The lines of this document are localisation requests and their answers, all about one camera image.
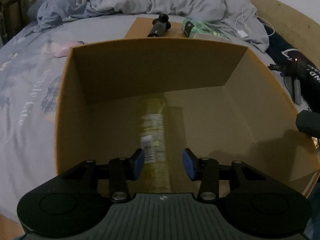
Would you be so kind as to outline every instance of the bed sheet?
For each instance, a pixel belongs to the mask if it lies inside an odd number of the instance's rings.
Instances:
[[[56,99],[66,58],[55,58],[60,44],[124,38],[136,17],[111,15],[82,19],[24,37],[26,27],[0,49],[0,212],[18,221],[16,207],[28,191],[55,176],[53,138]],[[183,17],[170,16],[172,22]],[[236,37],[234,43],[249,46],[266,64],[267,55]],[[274,73],[284,86],[283,79]]]
[[[159,14],[186,16],[210,22],[231,35],[245,30],[244,40],[265,52],[269,39],[263,24],[255,16],[250,0],[37,0],[28,15],[38,25],[25,34],[57,27],[65,21],[84,19],[115,12],[124,14]]]

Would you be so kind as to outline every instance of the dark blue fabric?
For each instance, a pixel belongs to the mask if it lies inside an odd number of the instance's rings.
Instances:
[[[264,26],[266,32],[270,35],[273,29],[269,26]],[[289,44],[279,33],[275,32],[269,37],[269,47],[266,53],[273,59],[276,64],[287,65],[289,63],[288,57],[283,54],[287,49],[295,49]]]
[[[19,237],[16,237],[14,240],[23,240],[24,237],[25,237],[25,235],[24,236],[19,236]]]
[[[142,150],[139,157],[134,162],[134,178],[138,179],[144,165],[144,151]]]
[[[311,219],[304,235],[310,240],[320,239],[320,183],[317,183],[308,200],[312,207]]]

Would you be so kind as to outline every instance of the blanket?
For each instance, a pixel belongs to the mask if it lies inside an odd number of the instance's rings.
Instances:
[[[265,52],[269,39],[262,23],[255,17],[256,11],[250,0],[38,0],[28,12],[31,18],[38,21],[38,25],[30,28],[26,35],[43,32],[67,21],[117,12],[162,12],[210,22]],[[247,36],[240,36],[239,30]]]

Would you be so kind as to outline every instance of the flat cardboard piece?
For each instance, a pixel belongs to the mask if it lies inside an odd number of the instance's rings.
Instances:
[[[125,39],[136,39],[148,37],[153,25],[152,18],[137,17],[134,23],[131,25],[128,33],[124,37]],[[186,38],[182,33],[181,23],[171,22],[171,28],[164,32],[164,37],[170,38]]]
[[[241,159],[301,193],[314,185],[320,165],[313,142],[297,131],[297,110],[255,54],[235,44],[170,38],[71,49],[58,99],[57,173],[85,159],[102,164],[130,156],[140,146],[139,102],[150,93],[168,103],[173,192],[199,187],[183,169],[185,147],[221,164]],[[143,191],[139,180],[129,185]]]

